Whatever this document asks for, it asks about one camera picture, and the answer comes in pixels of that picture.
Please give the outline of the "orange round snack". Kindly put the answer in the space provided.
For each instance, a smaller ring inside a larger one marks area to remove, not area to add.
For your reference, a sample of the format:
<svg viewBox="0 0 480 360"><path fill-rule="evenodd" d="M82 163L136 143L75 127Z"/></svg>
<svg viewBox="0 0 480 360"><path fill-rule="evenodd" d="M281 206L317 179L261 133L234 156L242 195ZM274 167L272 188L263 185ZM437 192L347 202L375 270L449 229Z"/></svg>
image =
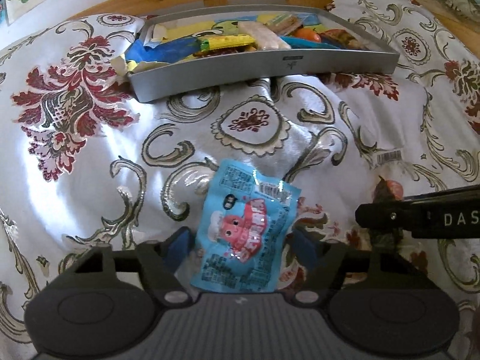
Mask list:
<svg viewBox="0 0 480 360"><path fill-rule="evenodd" d="M294 38L304 39L306 41L312 41L316 43L321 43L321 36L311 28L298 28L291 34Z"/></svg>

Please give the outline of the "clear biscuit pack green label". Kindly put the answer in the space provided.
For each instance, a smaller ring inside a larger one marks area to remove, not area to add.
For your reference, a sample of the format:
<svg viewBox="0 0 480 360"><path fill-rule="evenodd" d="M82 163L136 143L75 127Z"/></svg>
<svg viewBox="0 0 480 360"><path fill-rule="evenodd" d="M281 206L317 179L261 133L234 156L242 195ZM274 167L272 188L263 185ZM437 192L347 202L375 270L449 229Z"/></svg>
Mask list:
<svg viewBox="0 0 480 360"><path fill-rule="evenodd" d="M286 36L299 29L303 22L298 16L286 13L271 19L266 27L276 35Z"/></svg>

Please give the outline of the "clear barcode snack pack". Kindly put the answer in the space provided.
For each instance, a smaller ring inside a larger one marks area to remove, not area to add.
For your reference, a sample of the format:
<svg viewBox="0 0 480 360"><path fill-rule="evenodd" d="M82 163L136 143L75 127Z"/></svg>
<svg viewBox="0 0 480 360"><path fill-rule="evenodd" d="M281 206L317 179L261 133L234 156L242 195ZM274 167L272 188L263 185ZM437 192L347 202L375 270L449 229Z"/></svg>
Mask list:
<svg viewBox="0 0 480 360"><path fill-rule="evenodd" d="M404 150L394 148L375 154L373 169L372 203L389 203L404 199L403 179L408 174L408 164L404 161ZM400 252L403 231L385 228L368 230L371 246L374 249Z"/></svg>

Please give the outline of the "white rice cracker pack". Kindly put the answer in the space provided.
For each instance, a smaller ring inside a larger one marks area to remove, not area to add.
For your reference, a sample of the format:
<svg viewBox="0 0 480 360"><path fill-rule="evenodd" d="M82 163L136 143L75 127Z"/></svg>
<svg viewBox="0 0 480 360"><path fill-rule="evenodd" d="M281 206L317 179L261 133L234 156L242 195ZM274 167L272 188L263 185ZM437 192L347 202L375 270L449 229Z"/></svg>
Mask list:
<svg viewBox="0 0 480 360"><path fill-rule="evenodd" d="M253 37L259 50L289 50L290 45L283 41L276 33L257 21L239 21L240 33Z"/></svg>

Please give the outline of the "yellow snack packet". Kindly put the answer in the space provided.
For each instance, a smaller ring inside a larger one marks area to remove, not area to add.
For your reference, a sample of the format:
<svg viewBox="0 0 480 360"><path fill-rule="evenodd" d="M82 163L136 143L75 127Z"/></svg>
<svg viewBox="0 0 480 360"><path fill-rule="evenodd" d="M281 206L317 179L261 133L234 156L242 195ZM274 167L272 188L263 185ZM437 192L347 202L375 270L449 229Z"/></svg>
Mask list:
<svg viewBox="0 0 480 360"><path fill-rule="evenodd" d="M237 35L210 35L198 39L199 51L197 55L220 53L225 51L240 52L254 47L256 40L247 34Z"/></svg>

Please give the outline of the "blue wrapper snack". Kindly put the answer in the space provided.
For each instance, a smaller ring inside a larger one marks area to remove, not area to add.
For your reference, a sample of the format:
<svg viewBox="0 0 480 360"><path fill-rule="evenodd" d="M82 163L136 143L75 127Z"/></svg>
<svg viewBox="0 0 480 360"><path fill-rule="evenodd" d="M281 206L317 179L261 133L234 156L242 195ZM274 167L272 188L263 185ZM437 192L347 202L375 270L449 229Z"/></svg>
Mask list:
<svg viewBox="0 0 480 360"><path fill-rule="evenodd" d="M281 40L288 44L292 49L338 50L337 46L328 43L309 41L298 37L281 36Z"/></svg>

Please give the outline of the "colourful drawing tray liner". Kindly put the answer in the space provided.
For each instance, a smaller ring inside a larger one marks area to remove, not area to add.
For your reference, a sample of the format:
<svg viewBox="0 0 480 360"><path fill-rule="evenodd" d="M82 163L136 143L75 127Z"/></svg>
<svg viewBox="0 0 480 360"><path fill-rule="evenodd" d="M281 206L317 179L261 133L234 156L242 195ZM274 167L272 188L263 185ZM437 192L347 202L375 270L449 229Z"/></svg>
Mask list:
<svg viewBox="0 0 480 360"><path fill-rule="evenodd" d="M257 21L266 26L267 22L276 16L287 12L253 11L246 14L233 12L226 16L214 15L210 18L199 16L194 18L170 20L164 23L151 24L147 27L145 40L137 39L128 47L126 52L112 60L112 66L117 75L124 77L129 73L142 72L152 68L162 68L174 63L184 63L209 57L244 54L256 51L285 50L267 49L261 50L254 47L244 51L225 51L197 55L199 51L198 39L210 35L237 35L239 21ZM312 14L295 14L304 22L300 27L313 29L319 35L327 30L318 18Z"/></svg>

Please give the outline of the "blue octopus candy bag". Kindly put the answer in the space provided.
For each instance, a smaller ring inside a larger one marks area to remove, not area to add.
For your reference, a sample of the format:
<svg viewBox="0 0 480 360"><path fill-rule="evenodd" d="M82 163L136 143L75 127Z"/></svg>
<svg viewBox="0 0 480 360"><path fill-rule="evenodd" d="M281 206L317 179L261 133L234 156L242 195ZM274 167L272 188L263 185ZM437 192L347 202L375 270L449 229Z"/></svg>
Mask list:
<svg viewBox="0 0 480 360"><path fill-rule="evenodd" d="M203 204L191 285L214 293L273 292L300 194L284 180L223 160Z"/></svg>

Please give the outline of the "grey shallow tray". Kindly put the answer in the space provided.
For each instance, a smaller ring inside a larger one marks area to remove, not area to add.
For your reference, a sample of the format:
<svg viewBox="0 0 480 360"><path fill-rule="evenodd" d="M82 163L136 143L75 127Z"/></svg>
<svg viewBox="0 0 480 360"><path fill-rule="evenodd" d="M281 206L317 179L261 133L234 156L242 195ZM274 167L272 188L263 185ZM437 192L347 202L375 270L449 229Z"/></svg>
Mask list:
<svg viewBox="0 0 480 360"><path fill-rule="evenodd" d="M129 73L128 77L139 102L182 94L192 90L222 86L235 82L264 77L283 77L294 74L322 72L381 73L394 72L399 53L366 31L326 10L287 5L230 5L186 10L159 16L145 22L139 38L146 39L147 27L170 20L214 15L246 14L253 11L275 11L295 14L312 14L327 30L345 29L368 50L356 49L286 49L256 51L244 54L201 58L166 67L154 67L142 72Z"/></svg>

